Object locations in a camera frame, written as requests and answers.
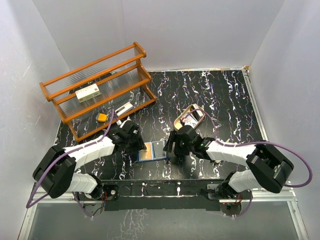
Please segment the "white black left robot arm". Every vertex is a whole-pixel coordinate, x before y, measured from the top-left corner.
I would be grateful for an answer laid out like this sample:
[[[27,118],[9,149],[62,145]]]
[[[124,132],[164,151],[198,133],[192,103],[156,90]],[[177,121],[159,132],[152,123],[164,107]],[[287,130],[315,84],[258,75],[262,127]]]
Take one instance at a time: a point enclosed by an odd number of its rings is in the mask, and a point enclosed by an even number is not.
[[[52,146],[34,170],[32,177],[52,198],[64,193],[84,193],[93,200],[103,195],[103,183],[91,173],[76,171],[102,157],[124,152],[137,154],[146,149],[140,127],[131,120],[121,122],[114,130],[88,142],[62,148]]]

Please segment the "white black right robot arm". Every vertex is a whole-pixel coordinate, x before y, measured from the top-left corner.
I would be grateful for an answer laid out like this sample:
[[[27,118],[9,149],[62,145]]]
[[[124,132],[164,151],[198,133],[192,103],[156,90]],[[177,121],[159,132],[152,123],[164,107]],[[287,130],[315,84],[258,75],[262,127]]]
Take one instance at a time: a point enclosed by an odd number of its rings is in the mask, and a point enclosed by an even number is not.
[[[243,191],[264,188],[278,194],[294,170],[293,163],[276,147],[260,141],[252,146],[225,146],[213,137],[202,138],[189,125],[172,130],[164,145],[164,152],[176,156],[193,153],[199,159],[223,161],[246,167],[233,171],[225,180],[205,193],[219,198],[233,199]]]

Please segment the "black credit card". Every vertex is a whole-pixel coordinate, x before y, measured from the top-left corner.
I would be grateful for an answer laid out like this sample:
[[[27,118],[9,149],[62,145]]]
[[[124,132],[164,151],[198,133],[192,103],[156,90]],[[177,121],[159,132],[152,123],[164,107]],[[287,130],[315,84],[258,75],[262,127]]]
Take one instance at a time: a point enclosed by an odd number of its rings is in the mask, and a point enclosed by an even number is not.
[[[167,157],[167,153],[163,151],[163,148],[165,147],[165,142],[160,140],[160,141],[154,141],[152,143],[153,146],[153,154],[154,154],[154,159],[156,160],[162,160]]]

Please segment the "blue leather card holder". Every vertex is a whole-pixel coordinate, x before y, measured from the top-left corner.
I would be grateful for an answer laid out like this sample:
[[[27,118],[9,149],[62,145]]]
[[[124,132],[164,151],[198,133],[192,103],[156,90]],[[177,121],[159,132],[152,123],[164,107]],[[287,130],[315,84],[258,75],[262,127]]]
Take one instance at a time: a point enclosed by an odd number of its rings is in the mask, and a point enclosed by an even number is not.
[[[152,160],[148,160],[148,161],[139,161],[139,156],[137,156],[137,161],[138,161],[138,162],[144,163],[144,162],[153,162],[153,161],[168,160],[168,159],[166,159],[166,158],[164,158],[164,159],[154,159],[153,142],[151,142],[151,143],[152,143],[153,159],[152,159]]]

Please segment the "stack of credit cards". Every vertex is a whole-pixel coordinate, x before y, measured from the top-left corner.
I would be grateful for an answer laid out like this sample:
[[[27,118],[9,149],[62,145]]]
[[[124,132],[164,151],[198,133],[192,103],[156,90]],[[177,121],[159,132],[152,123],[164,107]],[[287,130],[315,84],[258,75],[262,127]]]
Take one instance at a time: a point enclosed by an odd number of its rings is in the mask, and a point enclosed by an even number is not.
[[[182,115],[179,117],[179,122],[182,126],[191,126],[194,129],[199,125],[203,120],[204,114],[201,110],[193,111],[194,107],[192,106],[189,110],[185,110]]]

